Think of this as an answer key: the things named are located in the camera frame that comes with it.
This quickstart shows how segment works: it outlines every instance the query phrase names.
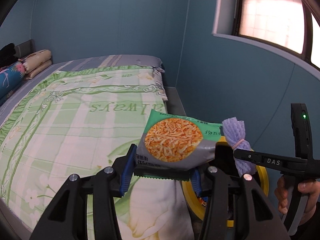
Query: noodle image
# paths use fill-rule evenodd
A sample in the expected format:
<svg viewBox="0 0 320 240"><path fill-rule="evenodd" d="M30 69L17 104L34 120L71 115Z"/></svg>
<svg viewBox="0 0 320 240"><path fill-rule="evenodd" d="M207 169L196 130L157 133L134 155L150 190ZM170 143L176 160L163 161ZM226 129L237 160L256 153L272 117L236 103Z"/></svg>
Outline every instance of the noodle image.
<svg viewBox="0 0 320 240"><path fill-rule="evenodd" d="M188 157L203 139L194 123L180 118L164 119L146 134L149 153L164 162L177 162Z"/></svg>

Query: wall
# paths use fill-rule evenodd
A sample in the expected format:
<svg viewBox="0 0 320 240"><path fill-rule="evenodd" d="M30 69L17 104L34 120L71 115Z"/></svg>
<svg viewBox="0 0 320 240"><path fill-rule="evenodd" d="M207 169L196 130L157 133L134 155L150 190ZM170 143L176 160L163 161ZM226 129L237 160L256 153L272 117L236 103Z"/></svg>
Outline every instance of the wall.
<svg viewBox="0 0 320 240"><path fill-rule="evenodd" d="M35 0L18 0L0 27L0 49L18 45L31 38L32 10Z"/></svg>
<svg viewBox="0 0 320 240"><path fill-rule="evenodd" d="M294 156L290 103L306 103L314 156L320 159L320 83L294 63L264 49L211 35L216 0L190 0L177 90L188 116L244 120L256 151ZM268 170L269 198L279 172Z"/></svg>
<svg viewBox="0 0 320 240"><path fill-rule="evenodd" d="M54 63L114 54L162 59L174 86L188 0L37 0L32 38Z"/></svg>

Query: screw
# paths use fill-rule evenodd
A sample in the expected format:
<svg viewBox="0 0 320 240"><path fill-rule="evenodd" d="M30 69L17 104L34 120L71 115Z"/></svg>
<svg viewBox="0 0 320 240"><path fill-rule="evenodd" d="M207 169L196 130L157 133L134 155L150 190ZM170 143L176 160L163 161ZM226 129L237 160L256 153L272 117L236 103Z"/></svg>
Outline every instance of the screw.
<svg viewBox="0 0 320 240"><path fill-rule="evenodd" d="M214 166L209 166L208 167L208 171L210 173L216 173L218 171L217 167L214 167Z"/></svg>
<svg viewBox="0 0 320 240"><path fill-rule="evenodd" d="M69 176L70 181L76 181L78 179L78 175L77 174L71 174Z"/></svg>
<svg viewBox="0 0 320 240"><path fill-rule="evenodd" d="M106 167L106 168L104 169L104 172L105 172L106 174L111 174L111 173L113 173L113 171L114 171L114 169L113 169L111 166Z"/></svg>
<svg viewBox="0 0 320 240"><path fill-rule="evenodd" d="M251 176L250 174L244 174L244 175L243 175L243 178L244 178L245 180L247 180L247 181L252 180L252 176Z"/></svg>

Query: human hand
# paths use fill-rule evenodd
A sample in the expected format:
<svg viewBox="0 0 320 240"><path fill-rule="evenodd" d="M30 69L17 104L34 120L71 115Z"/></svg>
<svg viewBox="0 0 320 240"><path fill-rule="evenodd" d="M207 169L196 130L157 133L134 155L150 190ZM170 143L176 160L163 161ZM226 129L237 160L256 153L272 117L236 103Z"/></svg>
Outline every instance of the human hand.
<svg viewBox="0 0 320 240"><path fill-rule="evenodd" d="M281 214L285 215L288 212L288 190L284 187L284 176L278 180L277 185L275 195L279 200L278 210ZM320 194L320 182L315 179L306 180L299 184L298 190L303 194L310 194L306 209L299 224L302 225L307 222L316 211L316 203Z"/></svg>

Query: black cloth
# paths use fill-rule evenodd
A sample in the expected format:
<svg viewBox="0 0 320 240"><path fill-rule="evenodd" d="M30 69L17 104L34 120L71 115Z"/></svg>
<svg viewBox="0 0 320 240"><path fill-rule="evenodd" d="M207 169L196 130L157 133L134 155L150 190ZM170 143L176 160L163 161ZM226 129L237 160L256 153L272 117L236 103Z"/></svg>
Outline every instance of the black cloth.
<svg viewBox="0 0 320 240"><path fill-rule="evenodd" d="M320 239L320 203L316 204L316 212L313 217L301 226L291 236L291 240L316 240Z"/></svg>
<svg viewBox="0 0 320 240"><path fill-rule="evenodd" d="M14 56L15 54L16 51L13 43L4 46L0 50L0 68L10 66L11 64L17 62L18 58Z"/></svg>

